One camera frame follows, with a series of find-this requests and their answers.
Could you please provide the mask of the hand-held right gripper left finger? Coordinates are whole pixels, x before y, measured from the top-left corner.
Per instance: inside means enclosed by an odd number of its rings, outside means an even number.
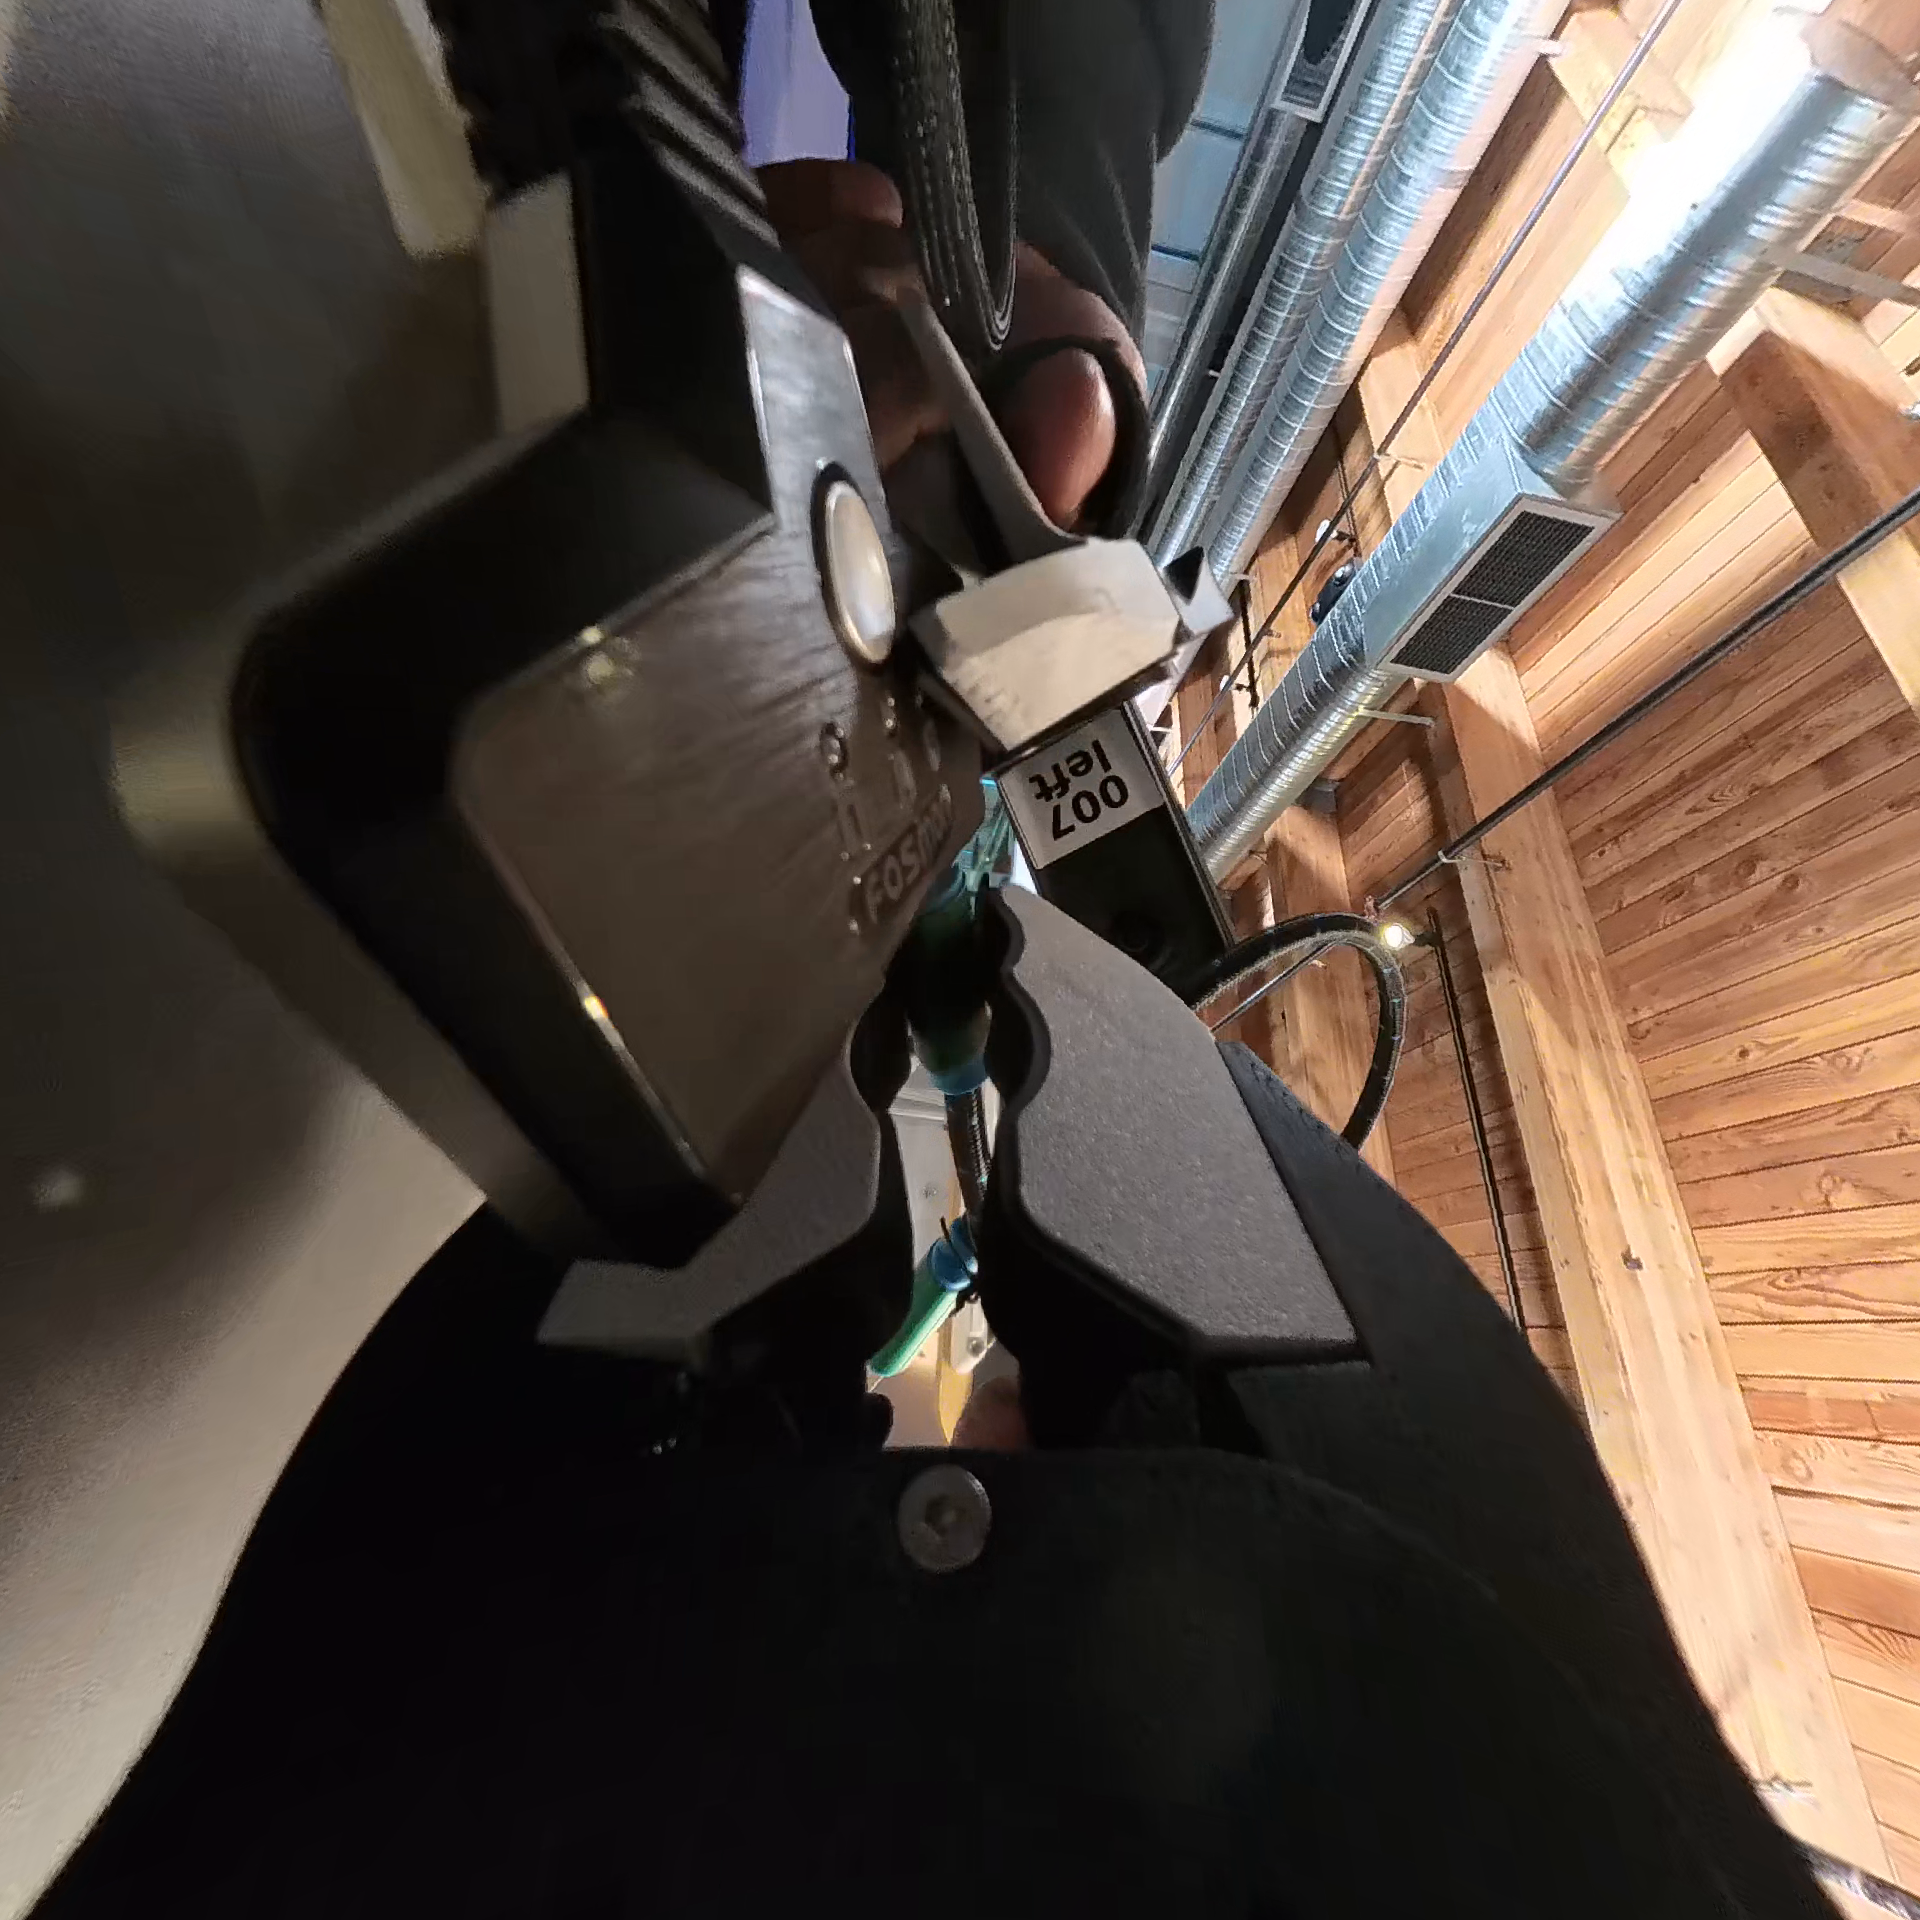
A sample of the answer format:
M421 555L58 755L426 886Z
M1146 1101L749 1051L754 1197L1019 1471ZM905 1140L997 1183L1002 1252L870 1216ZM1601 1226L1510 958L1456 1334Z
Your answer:
M879 1287L905 1275L906 1187L893 1119L856 1083L842 1045L749 1203L683 1266L581 1259L544 1310L554 1354L711 1363L739 1314L815 1266L833 1275L862 1242Z

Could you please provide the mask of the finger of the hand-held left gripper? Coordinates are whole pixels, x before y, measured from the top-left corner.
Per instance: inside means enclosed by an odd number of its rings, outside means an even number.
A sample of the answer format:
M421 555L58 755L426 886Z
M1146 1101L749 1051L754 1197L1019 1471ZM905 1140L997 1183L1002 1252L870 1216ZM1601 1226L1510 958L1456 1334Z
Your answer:
M1159 581L1066 589L983 583L917 612L928 691L985 750L1029 750L1151 682L1165 663Z

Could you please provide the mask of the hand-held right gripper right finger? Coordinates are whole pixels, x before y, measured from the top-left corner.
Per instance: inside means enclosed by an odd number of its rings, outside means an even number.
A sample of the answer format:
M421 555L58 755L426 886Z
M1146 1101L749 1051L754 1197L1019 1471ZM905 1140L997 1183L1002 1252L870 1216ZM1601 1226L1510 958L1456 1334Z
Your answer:
M1329 1363L1360 1339L1226 1058L1137 962L1010 888L986 1316L1024 1368Z

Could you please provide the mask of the black metal switch box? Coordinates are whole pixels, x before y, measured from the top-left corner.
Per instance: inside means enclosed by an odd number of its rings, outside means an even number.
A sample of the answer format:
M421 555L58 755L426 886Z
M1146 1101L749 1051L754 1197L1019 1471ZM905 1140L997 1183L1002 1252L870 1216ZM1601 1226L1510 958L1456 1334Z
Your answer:
M905 645L831 619L841 330L749 211L641 155L498 207L519 358L582 407L216 614L114 724L127 824L504 1216L690 1258L763 1180L978 823Z

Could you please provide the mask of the person's left hand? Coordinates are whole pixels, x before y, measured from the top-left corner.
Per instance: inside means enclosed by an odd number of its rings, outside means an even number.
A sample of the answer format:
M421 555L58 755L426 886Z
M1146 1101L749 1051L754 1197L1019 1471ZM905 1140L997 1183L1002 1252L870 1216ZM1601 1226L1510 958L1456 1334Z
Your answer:
M902 290L918 280L899 197L862 159L778 159L759 168L759 184L784 250L848 335L877 466L893 468L912 445L945 430L898 317ZM1042 510L1059 526L1082 519L1120 442L1120 389L1089 342L1111 348L1142 389L1144 363L1122 320L1019 242L1007 346L1046 351L990 407Z

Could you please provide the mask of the silver air duct with vent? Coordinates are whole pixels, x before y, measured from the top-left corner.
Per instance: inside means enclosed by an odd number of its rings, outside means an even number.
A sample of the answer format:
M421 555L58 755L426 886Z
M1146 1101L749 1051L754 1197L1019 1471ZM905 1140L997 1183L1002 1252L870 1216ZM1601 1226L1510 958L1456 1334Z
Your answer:
M1379 699L1456 682L1616 524L1601 464L1909 134L1911 69L1826 12L1703 91L1187 804L1214 882Z

